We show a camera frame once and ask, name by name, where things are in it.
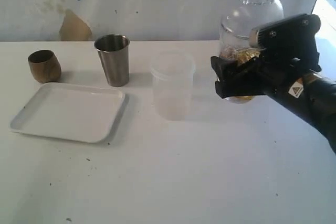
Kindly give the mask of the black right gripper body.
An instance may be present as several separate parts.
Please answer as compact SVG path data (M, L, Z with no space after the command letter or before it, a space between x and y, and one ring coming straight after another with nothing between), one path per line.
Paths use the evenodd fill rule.
M259 57L238 66L233 82L216 81L216 93L221 98L270 95L278 90L289 92L299 79L310 100L320 100L322 88L314 72L321 71L319 53L315 51L279 52L267 50Z

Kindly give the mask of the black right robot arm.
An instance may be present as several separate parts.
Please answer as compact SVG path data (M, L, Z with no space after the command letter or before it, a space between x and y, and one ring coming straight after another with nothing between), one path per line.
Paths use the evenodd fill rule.
M266 95L319 131L335 150L335 82L304 68L298 59L276 62L254 57L236 60L211 57L222 99Z

